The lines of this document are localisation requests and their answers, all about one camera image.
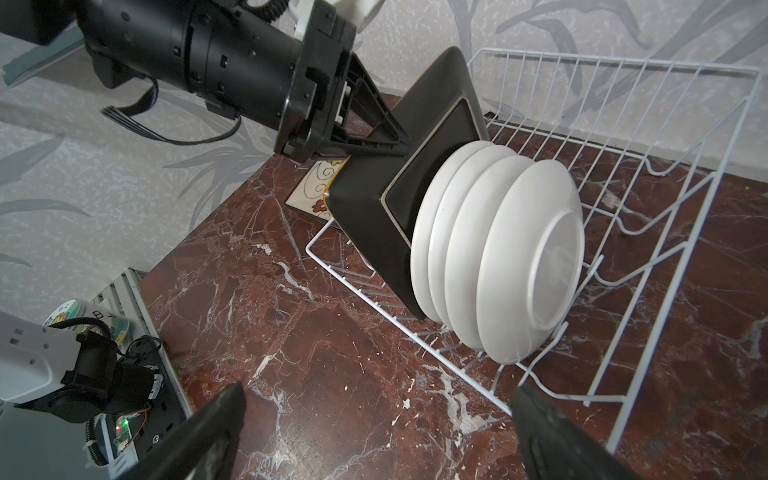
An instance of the dish rack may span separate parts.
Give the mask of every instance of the dish rack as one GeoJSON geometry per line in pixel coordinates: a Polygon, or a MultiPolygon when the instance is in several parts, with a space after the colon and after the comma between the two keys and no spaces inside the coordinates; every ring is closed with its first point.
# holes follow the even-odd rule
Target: dish rack
{"type": "MultiPolygon", "coordinates": [[[[572,305],[579,304],[585,289],[609,290],[625,284],[631,286],[631,298],[621,314],[610,344],[602,352],[599,367],[586,392],[555,392],[546,386],[546,379],[535,372],[536,365],[568,331],[568,316],[554,329],[548,343],[532,355],[532,359],[529,357],[514,365],[522,373],[518,385],[530,378],[544,393],[555,399],[583,402],[585,406],[592,402],[621,405],[610,437],[605,442],[605,448],[614,453],[746,113],[756,96],[762,72],[759,68],[735,65],[502,48],[480,49],[469,61],[468,67],[480,101],[492,109],[486,116],[492,140],[503,143],[509,136],[506,141],[509,146],[520,135],[517,143],[513,144],[518,146],[520,154],[527,154],[536,161],[549,153],[548,157],[563,161],[574,175],[585,212],[584,227],[591,229],[588,230],[591,238],[601,239],[599,243],[588,242],[581,281],[572,305]],[[581,84],[587,81],[588,86],[582,89],[581,84]],[[702,88],[708,91],[715,88],[718,94],[708,94],[702,88]],[[498,98],[493,98],[493,94],[497,94],[498,98]],[[677,159],[664,161],[654,156],[657,154],[662,157],[674,155],[677,159]],[[594,156],[591,163],[587,161],[574,168],[577,160],[590,156],[594,156]],[[712,170],[699,168],[702,163],[712,167],[712,170]],[[623,169],[629,167],[631,172],[624,175],[623,180],[616,175],[620,166],[623,169]],[[627,206],[627,199],[633,197],[632,189],[643,171],[654,177],[672,176],[673,184],[680,185],[676,196],[660,212],[644,214],[627,206]],[[613,192],[617,184],[624,189],[623,193],[613,192]],[[696,195],[700,191],[706,192],[703,199],[701,194],[696,195]],[[681,229],[675,224],[675,218],[683,204],[692,197],[700,200],[700,206],[698,211],[690,214],[691,221],[681,229]],[[599,217],[603,217],[601,222],[606,225],[602,235],[599,231],[595,232],[595,224],[599,223],[595,219],[599,217]],[[634,228],[631,223],[636,223],[637,219],[642,220],[642,224],[634,228]],[[615,273],[616,268],[612,266],[610,271],[601,274],[600,265],[605,258],[607,244],[617,235],[658,235],[658,238],[650,257],[643,264],[630,266],[631,271],[621,278],[606,280],[604,276],[615,273]],[[678,261],[672,270],[665,265],[673,265],[674,258],[678,261]],[[638,300],[646,289],[649,276],[654,268],[659,267],[668,269],[670,278],[663,300],[652,315],[655,319],[642,346],[631,382],[626,392],[597,394],[635,313],[638,300]]],[[[474,353],[466,357],[465,362],[456,359],[451,352],[461,348],[462,344],[455,335],[450,336],[453,343],[443,340],[440,342],[442,346],[435,346],[435,339],[444,338],[447,332],[439,328],[443,326],[428,320],[419,322],[409,316],[364,258],[361,257],[359,265],[362,267],[365,264],[367,271],[359,272],[350,270],[343,263],[322,260],[312,251],[333,221],[331,219],[326,223],[307,244],[306,252],[310,257],[450,372],[511,415],[509,406],[497,392],[506,366],[496,366],[495,373],[488,378],[473,376],[472,369],[479,362],[491,360],[484,359],[483,353],[474,353]]]]}

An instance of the red marble countertop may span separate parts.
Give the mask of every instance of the red marble countertop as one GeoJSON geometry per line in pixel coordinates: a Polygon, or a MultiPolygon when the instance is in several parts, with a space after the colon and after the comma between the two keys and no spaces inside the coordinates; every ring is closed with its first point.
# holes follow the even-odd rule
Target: red marble countertop
{"type": "MultiPolygon", "coordinates": [[[[625,163],[611,187],[619,195],[634,171],[625,163]]],[[[269,160],[141,283],[193,404],[230,382],[245,386],[233,478],[526,478],[511,419],[306,255],[321,224],[283,202],[307,168],[269,160]]],[[[595,177],[611,168],[605,155],[595,177]]],[[[634,212],[661,212],[677,195],[680,170],[641,175],[622,213],[629,227],[642,224],[634,212]]],[[[573,171],[583,177],[581,160],[573,171]]],[[[588,184],[582,198],[595,188],[588,184]]],[[[681,209],[670,241],[690,227],[697,201],[681,209]]],[[[645,478],[768,472],[767,211],[768,184],[725,176],[617,451],[645,478]]],[[[607,220],[591,226],[588,250],[607,220]]],[[[656,242],[653,229],[648,235],[611,236],[601,274],[614,280],[645,261],[656,242]]],[[[359,258],[345,240],[332,230],[317,251],[354,266],[359,258]]],[[[598,393],[626,391],[675,262],[654,270],[598,393]]],[[[587,391],[633,285],[591,283],[563,342],[537,366],[550,388],[587,391]]],[[[449,355],[458,362],[470,354],[449,355]]],[[[494,369],[489,361],[478,367],[486,382],[494,369]]],[[[518,372],[504,371],[502,399],[518,372]]],[[[557,405],[600,440],[618,411],[557,405]]]]}

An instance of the floral wallpaper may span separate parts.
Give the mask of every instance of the floral wallpaper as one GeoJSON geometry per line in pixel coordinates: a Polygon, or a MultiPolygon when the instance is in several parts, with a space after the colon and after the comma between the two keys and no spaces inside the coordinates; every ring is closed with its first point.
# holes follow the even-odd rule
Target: floral wallpaper
{"type": "MultiPolygon", "coordinates": [[[[293,29],[288,18],[279,27],[293,29]]],[[[760,0],[387,0],[355,51],[383,91],[402,93],[450,45],[467,59],[478,48],[500,47],[764,67],[766,44],[768,2],[760,0]]],[[[0,61],[30,48],[0,36],[0,61]]],[[[637,80],[618,79],[606,99],[609,71],[561,68],[574,79],[564,125],[579,125],[572,105],[586,98],[581,116],[603,100],[618,105],[637,80]]],[[[498,83],[498,70],[476,65],[473,74],[489,110],[524,115],[486,87],[498,83]]],[[[95,295],[128,266],[151,269],[271,155],[273,132],[253,122],[219,144],[173,147],[130,134],[98,113],[133,103],[146,87],[136,80],[103,88],[80,51],[0,88],[0,311],[42,319],[67,298],[95,295]]],[[[141,120],[168,137],[202,138],[228,128],[193,95],[161,90],[141,120]]],[[[732,159],[758,177],[768,172],[766,91],[732,159]]],[[[690,125],[672,127],[672,137],[684,136],[690,125]]],[[[317,201],[315,213],[322,215],[317,201]]]]}

